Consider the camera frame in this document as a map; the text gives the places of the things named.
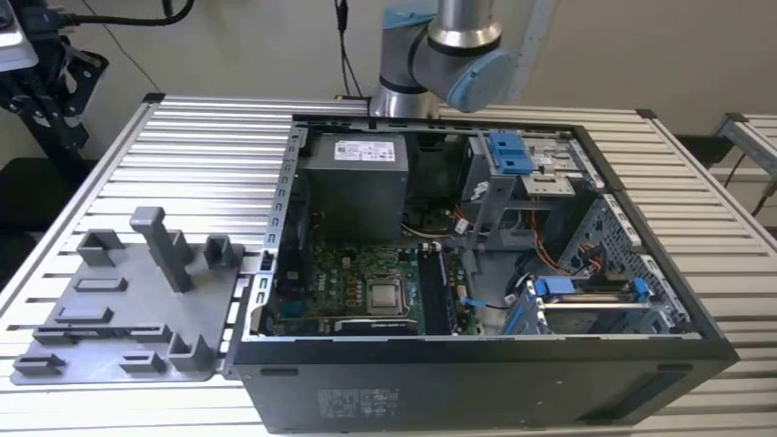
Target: wire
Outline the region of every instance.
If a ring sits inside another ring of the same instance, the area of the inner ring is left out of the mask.
[[[345,94],[351,96],[351,87],[348,86],[348,73],[345,72],[345,42],[343,41],[343,34],[340,34],[340,69],[343,70],[343,84],[345,85]]]
[[[491,308],[493,310],[509,310],[511,309],[511,307],[492,305],[491,303],[485,303],[481,300],[475,300],[471,298],[460,298],[459,301],[467,305],[472,305],[473,307],[487,307],[487,308]]]
[[[543,245],[543,241],[539,237],[537,216],[536,216],[533,210],[529,211],[529,224],[531,224],[532,230],[535,231],[535,248],[537,251],[539,258],[543,260],[545,265],[548,265],[548,267],[551,267],[559,274],[561,274],[564,276],[569,276],[569,272],[567,270],[561,269],[561,267],[559,267],[559,265],[552,260],[551,255],[548,254],[548,250],[545,250],[545,246]]]
[[[168,5],[168,2],[163,0],[165,14],[168,13]],[[187,18],[193,7],[195,0],[185,0],[185,5],[181,11],[176,15],[165,16],[165,18],[127,18],[124,16],[70,14],[67,16],[67,23],[68,25],[139,25],[145,27],[175,25]]]
[[[343,70],[343,84],[345,85],[345,92],[351,96],[351,88],[348,86],[348,72],[351,73],[351,79],[353,80],[353,85],[356,86],[356,92],[360,97],[364,97],[361,93],[360,81],[353,73],[353,66],[351,66],[351,59],[348,58],[348,51],[345,49],[345,31],[348,30],[348,0],[335,0],[335,14],[337,16],[337,33],[340,36],[340,68]]]
[[[92,8],[91,4],[88,3],[87,0],[82,0],[82,3],[84,4],[84,6],[87,7],[87,9],[91,11],[92,14],[98,15],[98,12],[95,12],[95,9]],[[122,43],[119,42],[119,38],[116,38],[116,35],[114,34],[114,31],[111,30],[111,28],[107,25],[103,25],[103,28],[106,29],[106,32],[108,32],[108,35],[111,36],[111,39],[114,39],[114,42],[116,43],[116,46],[119,47],[119,50],[122,51],[122,53],[124,54],[124,56],[127,57],[127,59],[131,61],[131,63],[137,67],[137,70],[141,72],[141,74],[145,76],[145,79],[148,79],[148,82],[151,83],[151,86],[155,88],[155,90],[160,93],[161,92],[161,88],[157,85],[157,82],[155,82],[155,79],[151,77],[151,75],[148,74],[148,72],[143,69],[141,65],[139,64],[139,62],[135,60],[135,58],[132,57],[132,55],[128,53],[128,51],[124,49],[124,46],[122,45]]]
[[[404,223],[401,223],[403,225],[403,229],[407,230],[408,232],[411,232],[413,235],[416,235],[417,237],[423,238],[423,239],[444,239],[445,237],[448,237],[448,234],[428,234],[425,232],[420,232],[415,229],[412,229],[408,225],[405,225]]]
[[[757,216],[757,213],[761,212],[761,209],[764,209],[764,204],[767,203],[767,199],[768,199],[767,196],[761,196],[761,199],[759,200],[757,205],[756,205],[756,209],[753,209],[753,212],[751,213],[753,217]]]
[[[737,163],[733,165],[733,168],[731,168],[729,177],[727,178],[727,182],[724,182],[724,188],[729,186],[731,179],[733,178],[733,174],[737,172],[737,168],[740,168],[740,165],[743,164],[744,157],[745,157],[745,154],[743,152],[740,159],[737,159]]]
[[[161,0],[161,11],[167,17],[172,16],[172,0]]]

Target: gray plastic base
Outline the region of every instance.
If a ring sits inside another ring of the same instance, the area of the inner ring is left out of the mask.
[[[185,271],[193,287],[187,292],[173,291],[144,244],[106,248],[111,262],[100,267],[84,262],[47,323],[35,330],[27,354],[16,360],[12,382],[207,380],[215,373],[244,251],[227,237],[216,239],[231,252],[221,258],[232,262],[215,263],[213,257],[209,262],[207,245],[191,245]]]

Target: power cable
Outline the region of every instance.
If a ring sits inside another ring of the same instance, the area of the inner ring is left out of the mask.
[[[165,15],[172,13],[171,0],[163,0],[161,6]],[[139,25],[145,27],[175,25],[181,20],[184,20],[184,18],[187,18],[189,12],[192,12],[193,7],[195,0],[185,0],[185,5],[181,11],[175,15],[165,16],[164,18],[127,18],[124,16],[70,14],[66,16],[66,22],[68,25]]]
[[[740,159],[737,159],[737,163],[733,165],[733,168],[731,169],[729,177],[727,178],[727,182],[724,182],[724,188],[727,188],[729,186],[731,179],[733,178],[733,174],[737,172],[737,168],[740,168],[740,165],[743,164],[744,157],[745,157],[745,154],[743,152]]]
[[[768,199],[767,196],[761,196],[761,199],[759,200],[757,205],[756,205],[756,209],[753,209],[753,212],[751,213],[751,215],[753,217],[757,216],[757,213],[761,212],[761,209],[764,209],[764,204],[767,203],[767,199]]]

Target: metal rail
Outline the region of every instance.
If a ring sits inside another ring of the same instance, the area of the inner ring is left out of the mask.
[[[717,134],[731,139],[775,180],[777,178],[777,116],[727,114]]]
[[[62,295],[90,228],[124,241],[137,205],[168,211],[165,224],[196,242],[228,233],[256,270],[267,208],[293,113],[361,115],[361,102],[168,97],[143,105],[34,255],[0,293],[0,430],[51,435],[265,435],[240,383],[27,386],[11,384],[12,359]],[[656,120],[633,111],[491,107],[444,118],[584,125],[632,200],[743,357],[716,379],[633,429],[483,431],[444,435],[707,435],[777,433],[777,243]],[[235,309],[228,321],[236,317]],[[224,339],[232,336],[225,330]]]

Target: blue plastic clip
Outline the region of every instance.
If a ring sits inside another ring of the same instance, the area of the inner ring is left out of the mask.
[[[535,162],[525,151],[524,139],[517,132],[492,130],[489,149],[500,175],[529,175],[535,171]]]
[[[635,289],[636,301],[648,302],[648,298],[651,297],[651,288],[643,278],[632,280],[632,288]]]

